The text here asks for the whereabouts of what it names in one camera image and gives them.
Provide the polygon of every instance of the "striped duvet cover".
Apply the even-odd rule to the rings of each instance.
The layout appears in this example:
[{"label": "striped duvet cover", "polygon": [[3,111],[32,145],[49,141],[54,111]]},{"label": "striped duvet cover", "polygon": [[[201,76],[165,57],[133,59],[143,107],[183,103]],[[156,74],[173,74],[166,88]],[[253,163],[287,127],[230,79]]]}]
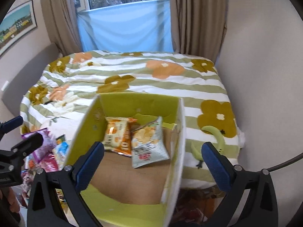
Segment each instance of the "striped duvet cover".
[{"label": "striped duvet cover", "polygon": [[21,132],[45,127],[50,120],[71,120],[62,125],[72,137],[97,93],[146,92],[184,99],[186,153],[182,188],[208,188],[214,180],[192,154],[204,142],[216,145],[201,126],[217,126],[225,139],[224,155],[237,164],[239,142],[230,101],[210,60],[169,53],[90,51],[72,54],[48,64],[36,85],[24,96]]}]

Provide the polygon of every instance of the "white wall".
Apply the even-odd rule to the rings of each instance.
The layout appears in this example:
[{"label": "white wall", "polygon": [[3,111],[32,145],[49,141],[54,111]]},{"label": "white wall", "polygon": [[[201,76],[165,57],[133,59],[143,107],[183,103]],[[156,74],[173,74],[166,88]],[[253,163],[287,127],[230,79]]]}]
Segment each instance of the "white wall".
[{"label": "white wall", "polygon": [[[16,0],[11,9],[26,1],[28,0]],[[0,57],[0,87],[6,80],[12,80],[28,61],[51,44],[46,31],[40,0],[33,0],[33,2],[38,28],[26,34]],[[13,115],[4,106],[1,95],[2,92],[0,91],[0,121],[3,122],[13,118]],[[0,142],[0,149],[8,150],[20,140],[19,129],[16,129],[4,136]]]},{"label": "white wall", "polygon": [[[289,0],[229,0],[216,64],[246,147],[240,164],[257,171],[303,152],[303,21]],[[303,201],[303,160],[271,173],[279,226]]]}]

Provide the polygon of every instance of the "cardboard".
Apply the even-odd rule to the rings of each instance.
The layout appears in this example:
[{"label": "cardboard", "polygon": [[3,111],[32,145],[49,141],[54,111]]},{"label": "cardboard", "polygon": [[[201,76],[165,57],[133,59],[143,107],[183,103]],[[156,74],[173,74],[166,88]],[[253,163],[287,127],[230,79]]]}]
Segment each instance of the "cardboard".
[{"label": "cardboard", "polygon": [[[171,130],[163,128],[163,141],[171,154]],[[105,152],[91,184],[102,194],[121,203],[160,204],[169,174],[170,159],[132,168],[131,158]]]},{"label": "cardboard", "polygon": [[175,209],[185,155],[183,99],[148,93],[97,95],[81,121],[64,165],[73,165],[95,141],[103,141],[105,117],[163,117],[164,143],[170,160],[133,169],[131,158],[106,152],[81,195],[102,223],[121,227],[167,227]]}]

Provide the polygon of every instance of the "picture frame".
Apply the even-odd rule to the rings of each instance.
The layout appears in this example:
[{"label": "picture frame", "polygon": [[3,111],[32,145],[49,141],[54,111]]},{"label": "picture frame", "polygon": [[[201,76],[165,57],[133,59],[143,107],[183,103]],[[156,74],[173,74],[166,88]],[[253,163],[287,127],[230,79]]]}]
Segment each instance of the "picture frame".
[{"label": "picture frame", "polygon": [[19,39],[37,28],[33,0],[10,10],[0,24],[0,57]]}]

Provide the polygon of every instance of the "purple snack bag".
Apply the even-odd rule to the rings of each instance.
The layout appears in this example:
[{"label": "purple snack bag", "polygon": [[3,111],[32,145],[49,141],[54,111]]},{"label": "purple snack bag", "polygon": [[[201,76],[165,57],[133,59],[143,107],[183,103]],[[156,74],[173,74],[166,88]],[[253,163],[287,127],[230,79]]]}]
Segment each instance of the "purple snack bag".
[{"label": "purple snack bag", "polygon": [[36,132],[38,132],[39,134],[41,134],[43,136],[43,144],[42,144],[42,146],[40,148],[37,148],[32,153],[34,162],[35,163],[39,163],[45,157],[45,155],[47,155],[49,152],[52,151],[52,149],[56,145],[49,138],[47,128],[23,134],[23,135],[21,135],[21,137],[22,137],[22,139],[26,139],[26,138],[30,137],[31,135],[35,134]]}]

